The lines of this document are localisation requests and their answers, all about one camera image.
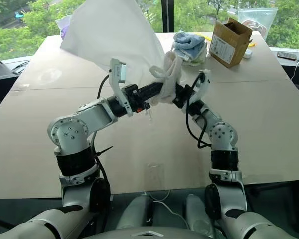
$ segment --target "cardboard box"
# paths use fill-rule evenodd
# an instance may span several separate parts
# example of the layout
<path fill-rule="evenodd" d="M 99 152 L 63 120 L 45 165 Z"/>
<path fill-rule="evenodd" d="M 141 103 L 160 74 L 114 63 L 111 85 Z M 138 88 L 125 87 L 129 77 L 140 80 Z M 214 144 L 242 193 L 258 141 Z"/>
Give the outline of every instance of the cardboard box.
<path fill-rule="evenodd" d="M 252 29 L 230 18 L 223 25 L 216 22 L 209 53 L 226 67 L 240 63 L 250 43 Z"/>

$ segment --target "glass window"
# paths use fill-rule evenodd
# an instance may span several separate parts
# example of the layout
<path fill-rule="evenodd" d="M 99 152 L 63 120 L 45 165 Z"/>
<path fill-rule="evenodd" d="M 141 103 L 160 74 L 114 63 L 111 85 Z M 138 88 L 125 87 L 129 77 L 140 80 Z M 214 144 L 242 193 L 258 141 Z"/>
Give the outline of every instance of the glass window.
<path fill-rule="evenodd" d="M 55 20 L 85 0 L 0 0 L 0 60 L 33 55 L 47 36 L 59 35 Z M 160 0 L 136 0 L 156 32 L 162 32 Z"/>
<path fill-rule="evenodd" d="M 175 0 L 175 31 L 213 31 L 216 20 L 238 19 L 242 8 L 277 7 L 269 30 L 269 46 L 299 49 L 299 0 Z"/>

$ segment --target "white power cord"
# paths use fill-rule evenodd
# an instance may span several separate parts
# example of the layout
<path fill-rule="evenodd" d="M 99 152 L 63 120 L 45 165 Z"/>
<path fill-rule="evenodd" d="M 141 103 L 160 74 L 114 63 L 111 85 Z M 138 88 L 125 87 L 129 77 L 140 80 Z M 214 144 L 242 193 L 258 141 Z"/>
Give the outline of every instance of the white power cord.
<path fill-rule="evenodd" d="M 162 202 L 162 201 L 165 201 L 169 197 L 170 190 L 168 191 L 167 195 L 165 197 L 163 197 L 162 199 L 155 198 L 150 192 L 147 192 L 147 193 L 150 196 L 150 198 L 152 198 L 153 200 L 155 200 L 155 201 L 161 201 Z"/>
<path fill-rule="evenodd" d="M 292 80 L 293 77 L 295 76 L 295 74 L 296 74 L 296 69 L 297 69 L 298 64 L 299 64 L 299 61 L 298 61 L 297 64 L 296 64 L 296 67 L 295 67 L 295 70 L 294 70 L 294 75 L 290 78 L 290 80 Z"/>
<path fill-rule="evenodd" d="M 187 229 L 189 229 L 189 225 L 188 225 L 187 221 L 185 220 L 185 218 L 182 217 L 182 215 L 173 212 L 173 211 L 169 208 L 168 205 L 166 205 L 165 203 L 163 203 L 163 202 L 161 202 L 161 201 L 154 201 L 154 203 L 160 203 L 160 204 L 163 204 L 163 205 L 170 211 L 170 213 L 172 213 L 172 214 L 174 214 L 174 215 L 179 216 L 180 218 L 182 218 L 182 220 L 183 220 L 184 223 L 186 224 Z"/>

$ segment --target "folded towel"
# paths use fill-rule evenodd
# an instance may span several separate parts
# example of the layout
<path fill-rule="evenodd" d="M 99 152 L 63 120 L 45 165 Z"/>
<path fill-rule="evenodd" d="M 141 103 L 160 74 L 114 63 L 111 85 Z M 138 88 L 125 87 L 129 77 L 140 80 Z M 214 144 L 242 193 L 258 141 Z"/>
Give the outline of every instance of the folded towel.
<path fill-rule="evenodd" d="M 182 31 L 175 34 L 174 40 L 172 48 L 175 48 L 177 55 L 187 62 L 194 61 L 207 47 L 205 37 Z"/>

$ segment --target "table surface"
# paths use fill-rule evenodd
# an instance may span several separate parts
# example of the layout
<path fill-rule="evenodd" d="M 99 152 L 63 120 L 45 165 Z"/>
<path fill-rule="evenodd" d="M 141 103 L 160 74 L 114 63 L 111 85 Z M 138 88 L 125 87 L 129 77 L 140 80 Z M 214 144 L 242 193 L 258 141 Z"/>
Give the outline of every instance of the table surface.
<path fill-rule="evenodd" d="M 165 51 L 173 33 L 158 33 Z M 212 57 L 212 83 L 204 96 L 238 132 L 239 167 L 245 184 L 299 180 L 299 92 L 262 37 L 253 56 L 227 69 Z M 74 112 L 96 97 L 106 75 L 95 64 L 59 48 L 59 36 L 46 38 L 0 106 L 0 198 L 60 197 L 59 169 L 46 129 L 55 117 Z M 192 83 L 199 67 L 184 67 Z M 112 95 L 105 85 L 102 96 Z M 192 122 L 196 135 L 200 129 Z M 203 187 L 210 183 L 210 150 L 198 149 L 185 115 L 175 106 L 152 108 L 97 134 L 113 194 Z"/>

